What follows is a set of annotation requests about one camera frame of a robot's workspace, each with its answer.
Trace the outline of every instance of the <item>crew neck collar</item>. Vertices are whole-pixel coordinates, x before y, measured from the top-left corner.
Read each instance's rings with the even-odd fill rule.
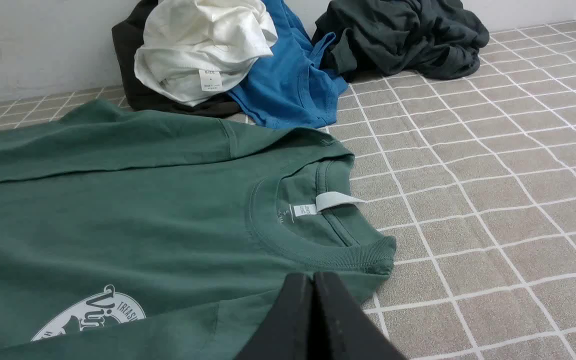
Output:
[[[395,241],[375,230],[354,205],[326,209],[322,215],[341,237],[350,237],[354,246],[324,246],[301,237],[281,224],[277,216],[278,190],[283,178],[307,164],[318,162],[316,175],[311,178],[317,193],[350,194],[350,168],[353,155],[339,143],[327,146],[329,157],[293,161],[277,174],[264,178],[251,190],[250,208],[246,221],[253,232],[270,250],[291,260],[317,267],[349,269],[370,267],[393,260]]]

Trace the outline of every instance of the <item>white t-shirt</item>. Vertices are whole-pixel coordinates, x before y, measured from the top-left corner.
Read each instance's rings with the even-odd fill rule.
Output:
[[[137,79],[194,107],[239,84],[258,58],[271,57],[277,32],[260,0],[162,0],[146,20],[143,41]],[[210,82],[221,77],[221,86],[203,91],[199,70],[219,72]]]

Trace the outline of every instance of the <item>blue t-shirt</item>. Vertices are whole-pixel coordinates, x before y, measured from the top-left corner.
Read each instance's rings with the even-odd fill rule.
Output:
[[[321,128],[337,121],[337,103],[348,84],[331,70],[320,70],[330,32],[314,46],[304,25],[283,0],[263,0],[279,39],[272,57],[261,57],[228,94],[267,128]]]

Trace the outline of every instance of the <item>grid-patterned mat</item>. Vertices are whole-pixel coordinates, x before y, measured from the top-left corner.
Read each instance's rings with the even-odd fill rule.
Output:
[[[325,129],[398,240],[363,309],[410,358],[576,359],[576,22],[496,32],[481,58],[464,79],[358,79]],[[126,106],[119,88],[0,103],[0,130],[93,98]]]

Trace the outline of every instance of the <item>black object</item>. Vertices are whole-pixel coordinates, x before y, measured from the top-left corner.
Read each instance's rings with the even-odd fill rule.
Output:
[[[375,328],[339,276],[291,273],[235,360],[406,360]]]
[[[313,43],[336,35],[322,66],[346,80],[359,71],[394,75],[405,69],[461,78],[478,70],[480,48],[490,39],[461,0],[332,0],[316,25]]]
[[[148,88],[135,76],[135,53],[144,45],[144,25],[158,0],[141,0],[130,16],[112,27],[112,43],[119,62],[121,81],[126,100],[135,110],[159,110],[162,112],[194,116],[225,118],[242,112],[242,108],[226,93],[217,94],[199,105],[188,106],[170,100]]]

